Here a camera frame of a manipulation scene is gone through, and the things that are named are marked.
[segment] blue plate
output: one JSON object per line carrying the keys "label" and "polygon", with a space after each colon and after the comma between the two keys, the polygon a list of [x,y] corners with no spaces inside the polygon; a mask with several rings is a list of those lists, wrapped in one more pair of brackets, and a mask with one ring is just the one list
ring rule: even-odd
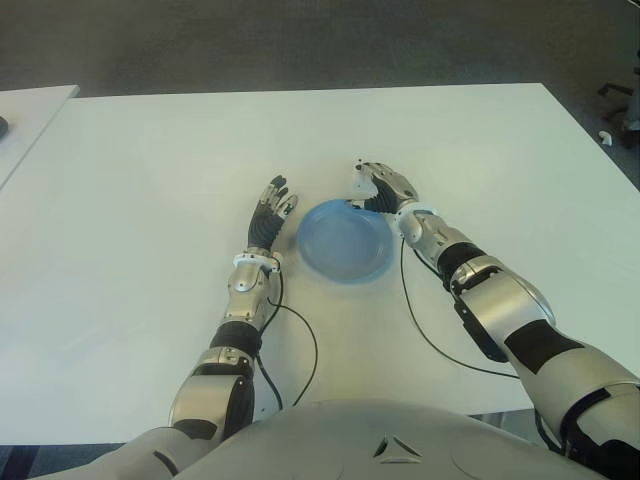
{"label": "blue plate", "polygon": [[296,236],[302,258],[336,282],[373,280],[391,263],[393,241],[384,217],[354,209],[344,200],[311,209]]}

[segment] gray carpet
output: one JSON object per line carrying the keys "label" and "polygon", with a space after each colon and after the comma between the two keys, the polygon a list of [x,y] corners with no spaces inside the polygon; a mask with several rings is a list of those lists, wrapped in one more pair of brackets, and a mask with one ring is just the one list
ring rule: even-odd
{"label": "gray carpet", "polygon": [[[605,151],[639,186],[638,147],[623,148],[617,125],[601,119],[627,98],[595,93],[607,81],[637,85],[639,25],[624,0],[2,0],[0,90],[542,82],[592,137],[614,133]],[[57,448],[41,449],[34,471],[73,464],[71,447]],[[0,467],[7,455],[0,449]]]}

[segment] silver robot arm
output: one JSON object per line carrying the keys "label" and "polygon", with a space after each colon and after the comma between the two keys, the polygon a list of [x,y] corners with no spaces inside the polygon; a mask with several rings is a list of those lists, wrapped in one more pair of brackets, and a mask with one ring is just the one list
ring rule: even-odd
{"label": "silver robot arm", "polygon": [[274,178],[260,197],[247,248],[233,260],[225,315],[171,409],[172,427],[209,437],[212,447],[253,420],[253,362],[267,320],[270,275],[280,269],[271,246],[297,204],[295,195],[283,200],[285,183],[281,176]]}
{"label": "silver robot arm", "polygon": [[640,380],[600,350],[566,337],[543,295],[452,228],[398,173],[356,169],[378,194],[356,206],[395,214],[407,244],[443,281],[463,326],[491,360],[510,362],[565,456],[610,478],[637,478]]}
{"label": "silver robot arm", "polygon": [[47,480],[164,480],[194,464],[253,421],[254,360],[266,322],[270,275],[280,269],[271,252],[297,197],[283,199],[286,180],[274,178],[249,225],[247,248],[233,259],[229,302],[209,349],[178,391],[170,427],[150,430],[83,467]]}

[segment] black wire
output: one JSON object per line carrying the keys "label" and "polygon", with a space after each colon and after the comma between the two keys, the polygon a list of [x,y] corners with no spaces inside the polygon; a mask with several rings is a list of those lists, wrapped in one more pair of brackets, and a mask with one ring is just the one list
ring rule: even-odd
{"label": "black wire", "polygon": [[547,435],[547,431],[544,429],[544,425],[542,425],[542,417],[540,416],[540,412],[538,410],[533,411],[533,418],[536,422],[536,429],[538,430],[538,435],[547,445],[547,448],[551,450],[553,453],[557,453],[558,455],[564,455],[564,449],[556,445],[556,443],[551,440],[551,437]]}
{"label": "black wire", "polygon": [[413,250],[413,253],[415,253],[415,254],[416,254],[416,257],[418,257],[418,260],[420,260],[420,262],[421,262],[425,267],[427,267],[429,270],[431,270],[431,273],[433,273],[436,277],[440,278],[440,274],[436,271],[436,269],[435,269],[435,268],[433,268],[431,265],[429,265],[429,264],[427,263],[427,261],[426,261],[424,258],[422,258],[422,255],[420,255],[420,254],[418,253],[418,251],[417,251],[417,250],[415,250],[415,249],[414,249],[414,250]]}
{"label": "black wire", "polygon": [[282,397],[280,396],[278,387],[276,387],[275,383],[273,383],[273,380],[271,380],[271,377],[267,373],[267,370],[264,368],[264,365],[262,364],[262,358],[260,358],[259,353],[256,355],[256,362],[258,362],[258,368],[260,368],[262,376],[267,381],[269,387],[271,388],[271,391],[273,392],[273,395],[276,397],[276,402],[278,402],[278,410],[282,410]]}
{"label": "black wire", "polygon": [[438,348],[431,341],[431,339],[427,336],[427,334],[424,333],[424,330],[422,330],[422,328],[420,327],[420,324],[418,323],[418,320],[416,320],[416,316],[413,313],[413,307],[411,306],[411,300],[409,299],[409,293],[407,292],[407,283],[406,283],[406,280],[404,278],[404,243],[405,243],[404,239],[402,239],[402,244],[400,245],[400,277],[402,279],[402,289],[404,290],[404,298],[407,301],[407,307],[409,307],[409,313],[411,314],[411,320],[413,320],[413,324],[418,329],[418,332],[420,332],[420,335],[422,335],[422,338],[424,338],[426,340],[426,342],[429,345],[431,345],[431,347],[436,352],[438,352],[443,357],[451,360],[452,362],[457,363],[458,365],[462,365],[463,367],[470,368],[471,370],[475,370],[477,372],[488,373],[488,374],[491,374],[491,375],[499,375],[501,377],[515,378],[516,380],[519,380],[520,377],[518,377],[517,375],[512,375],[510,373],[503,373],[503,372],[494,372],[493,370],[485,370],[484,368],[474,367],[473,365],[469,365],[468,363],[461,362],[460,360],[457,360],[457,359],[453,358],[452,356],[447,355],[442,350],[440,350],[440,348]]}
{"label": "black wire", "polygon": [[307,321],[306,318],[302,316],[302,314],[298,313],[296,310],[294,310],[291,307],[287,307],[286,305],[280,305],[280,308],[289,310],[291,313],[296,315],[300,320],[302,320],[302,322],[307,326],[307,329],[311,334],[311,339],[313,340],[313,349],[315,352],[314,359],[313,359],[313,369],[311,370],[311,374],[309,375],[309,379],[307,380],[307,383],[305,384],[304,388],[302,389],[302,391],[300,392],[300,394],[292,404],[292,406],[295,407],[300,402],[300,399],[302,398],[302,396],[306,393],[307,389],[309,388],[309,385],[311,385],[311,382],[313,381],[313,377],[315,377],[316,375],[316,370],[318,368],[318,340],[316,339],[316,334],[313,333],[313,329],[311,328],[311,325],[309,325],[309,322]]}
{"label": "black wire", "polygon": [[[302,316],[302,314],[300,314],[298,311],[294,310],[291,307],[288,307],[288,306],[282,304],[282,299],[284,297],[284,276],[282,275],[282,269],[279,269],[278,278],[280,280],[280,292],[278,293],[278,303],[273,303],[270,298],[267,298],[267,301],[269,302],[269,304],[271,304],[275,308],[274,308],[273,312],[271,313],[271,315],[269,316],[268,320],[265,322],[263,327],[260,329],[260,336],[262,336],[264,331],[271,324],[271,322],[276,317],[276,315],[278,314],[280,309],[283,308],[285,310],[290,311],[294,315],[296,315],[306,325],[307,329],[309,330],[309,333],[311,334],[311,338],[313,340],[313,348],[314,348],[314,352],[315,352],[314,360],[313,360],[313,369],[311,370],[311,374],[309,375],[309,379],[307,380],[307,383],[305,384],[305,386],[303,387],[302,391],[300,392],[300,394],[298,395],[298,397],[295,399],[295,401],[292,404],[292,406],[295,407],[296,405],[298,405],[298,403],[302,399],[303,395],[309,389],[309,385],[311,385],[311,382],[313,381],[313,378],[316,375],[316,370],[318,368],[318,340],[316,339],[316,335],[313,332],[313,329],[311,328],[311,325],[309,324],[307,319],[304,318],[304,316]],[[271,380],[271,377],[267,373],[267,370],[264,368],[264,365],[262,364],[262,359],[260,358],[260,354],[256,355],[256,360],[258,362],[258,367],[260,368],[260,371],[262,372],[262,375],[264,376],[264,379],[267,381],[267,383],[269,384],[269,387],[271,388],[271,391],[273,392],[273,395],[276,397],[276,401],[278,402],[278,409],[282,410],[282,408],[283,408],[282,396],[280,395],[280,392],[279,392],[278,388],[275,386],[275,384]]]}
{"label": "black wire", "polygon": [[269,316],[267,321],[264,322],[264,325],[262,326],[259,332],[260,336],[262,336],[262,334],[267,329],[269,324],[273,321],[273,319],[276,318],[276,315],[278,314],[278,310],[280,310],[280,307],[282,306],[282,299],[284,297],[284,277],[282,276],[282,268],[280,267],[280,261],[278,259],[276,259],[276,262],[278,262],[278,279],[280,280],[280,292],[278,293],[278,303],[274,304],[271,302],[271,300],[267,299],[269,300],[269,303],[271,303],[271,305],[274,305],[276,308],[273,309],[273,312],[271,312],[271,315]]}
{"label": "black wire", "polygon": [[[280,310],[280,306],[282,305],[282,298],[284,296],[284,279],[282,278],[282,270],[280,268],[280,262],[278,261],[278,259],[276,259],[276,262],[278,262],[278,273],[279,273],[278,278],[280,279],[280,292],[278,293],[278,303],[273,304],[267,298],[267,300],[269,300],[269,303],[271,303],[272,305],[275,305],[276,308],[274,308],[273,312],[271,313],[271,315],[269,316],[265,324],[260,329],[259,333],[261,337],[263,332],[266,330],[266,328],[269,326],[269,324],[273,321],[273,319],[278,314],[278,311]],[[264,377],[267,384],[269,385],[269,388],[271,388],[271,391],[273,392],[273,396],[276,397],[276,402],[278,402],[278,410],[282,410],[283,408],[282,396],[280,395],[280,391],[278,390],[278,387],[276,387],[276,384],[273,383],[273,380],[271,380],[271,377],[267,373],[267,369],[264,367],[264,364],[262,363],[262,358],[260,357],[260,353],[256,355],[256,361],[258,362],[258,368],[260,368],[260,371],[262,372],[262,376]]]}

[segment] white object on floor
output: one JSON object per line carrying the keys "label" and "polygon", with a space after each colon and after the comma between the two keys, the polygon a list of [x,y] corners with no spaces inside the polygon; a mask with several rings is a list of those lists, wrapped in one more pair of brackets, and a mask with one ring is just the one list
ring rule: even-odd
{"label": "white object on floor", "polygon": [[602,145],[606,145],[607,147],[610,147],[611,145],[613,145],[613,140],[609,132],[600,130],[598,132],[598,136],[600,137],[600,143],[602,143]]}
{"label": "white object on floor", "polygon": [[[397,256],[364,285],[306,267],[297,225],[350,195],[358,158],[405,175],[447,222],[536,285],[564,333],[640,372],[640,196],[542,85],[74,99],[0,195],[0,365],[11,365],[0,369],[0,443],[121,442],[165,425],[277,173],[299,195],[275,245],[285,303],[320,348],[303,403],[531,408],[518,381],[455,365],[424,342]],[[441,282],[406,253],[408,291],[433,341],[511,371],[483,356]],[[261,354],[290,404],[313,364],[308,332],[282,312]],[[256,417],[271,415],[259,374],[256,390]]]}
{"label": "white object on floor", "polygon": [[0,117],[9,123],[0,138],[0,190],[31,146],[78,91],[75,85],[0,92]]}

